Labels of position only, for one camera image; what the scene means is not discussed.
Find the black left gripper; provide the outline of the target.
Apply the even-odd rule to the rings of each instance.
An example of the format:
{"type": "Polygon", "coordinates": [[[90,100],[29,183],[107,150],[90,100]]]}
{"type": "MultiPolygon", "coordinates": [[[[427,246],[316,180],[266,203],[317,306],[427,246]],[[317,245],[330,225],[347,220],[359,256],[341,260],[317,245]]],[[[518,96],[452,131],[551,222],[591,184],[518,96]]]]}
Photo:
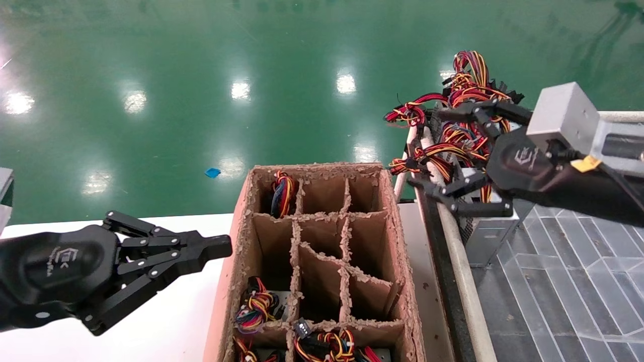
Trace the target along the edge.
{"type": "Polygon", "coordinates": [[[80,319],[102,335],[208,261],[232,255],[228,235],[173,232],[110,211],[103,226],[39,232],[2,240],[2,331],[80,319]],[[120,241],[117,234],[126,236],[120,241]],[[116,275],[117,247],[131,261],[146,259],[133,281],[116,275]]]}

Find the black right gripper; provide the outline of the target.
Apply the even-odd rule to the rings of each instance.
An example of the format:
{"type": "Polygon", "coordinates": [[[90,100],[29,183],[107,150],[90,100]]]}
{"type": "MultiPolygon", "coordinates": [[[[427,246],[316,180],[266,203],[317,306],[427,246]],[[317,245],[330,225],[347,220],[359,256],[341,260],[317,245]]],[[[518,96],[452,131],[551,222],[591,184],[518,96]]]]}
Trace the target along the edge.
{"type": "Polygon", "coordinates": [[[587,190],[584,175],[565,165],[556,169],[550,158],[526,135],[531,110],[509,100],[469,102],[438,111],[444,121],[474,127],[485,151],[491,151],[486,172],[476,171],[463,179],[442,186],[427,178],[409,179],[409,185],[428,199],[446,206],[454,215],[472,218],[513,216],[513,198],[518,196],[581,195],[587,190]],[[466,203],[460,198],[493,183],[499,202],[466,203]]]}

